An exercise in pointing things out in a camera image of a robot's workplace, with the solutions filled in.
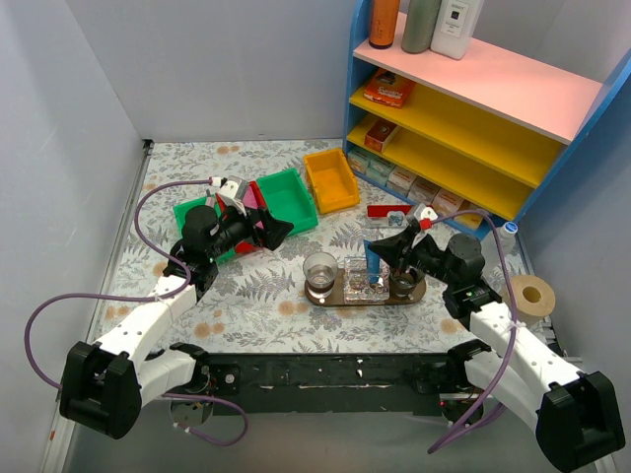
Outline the clear glass cup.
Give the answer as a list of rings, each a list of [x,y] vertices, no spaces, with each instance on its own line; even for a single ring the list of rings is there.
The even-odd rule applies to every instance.
[[[327,252],[308,256],[303,263],[307,290],[316,299],[327,298],[334,286],[338,272],[337,260]]]

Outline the blue toothpaste tube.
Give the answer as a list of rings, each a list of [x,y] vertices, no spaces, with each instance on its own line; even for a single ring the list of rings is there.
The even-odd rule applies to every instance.
[[[373,288],[381,287],[383,285],[383,278],[381,276],[380,258],[370,249],[370,244],[367,239],[364,240],[368,283]]]

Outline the green translucent cup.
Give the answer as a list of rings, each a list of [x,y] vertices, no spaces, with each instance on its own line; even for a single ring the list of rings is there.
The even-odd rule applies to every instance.
[[[393,298],[404,299],[413,294],[417,286],[425,279],[425,274],[414,268],[395,271],[389,275],[389,290]]]

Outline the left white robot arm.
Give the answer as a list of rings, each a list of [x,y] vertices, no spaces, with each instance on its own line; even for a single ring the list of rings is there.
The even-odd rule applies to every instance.
[[[77,343],[63,372],[61,415],[113,439],[124,437],[141,409],[173,388],[202,392],[210,371],[197,360],[202,350],[183,345],[151,357],[166,331],[211,288],[216,260],[243,241],[276,249],[292,224],[264,207],[222,215],[207,206],[186,213],[181,238],[163,276],[145,304],[134,308],[93,344]]]

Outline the clear textured acrylic holder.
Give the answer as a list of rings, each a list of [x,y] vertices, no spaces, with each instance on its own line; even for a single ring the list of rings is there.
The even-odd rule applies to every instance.
[[[385,302],[390,296],[389,267],[381,261],[383,285],[371,287],[366,273],[366,258],[346,257],[343,271],[343,297],[347,304],[377,304]]]

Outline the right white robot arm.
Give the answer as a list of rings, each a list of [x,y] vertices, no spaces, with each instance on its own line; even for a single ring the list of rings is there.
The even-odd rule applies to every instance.
[[[547,460],[572,472],[623,448],[626,439],[611,381],[586,373],[512,320],[510,307],[482,277],[479,240],[452,236],[439,248],[414,230],[374,241],[370,250],[390,268],[431,276],[446,284],[449,314],[475,339],[451,351],[448,384],[489,392],[534,432]]]

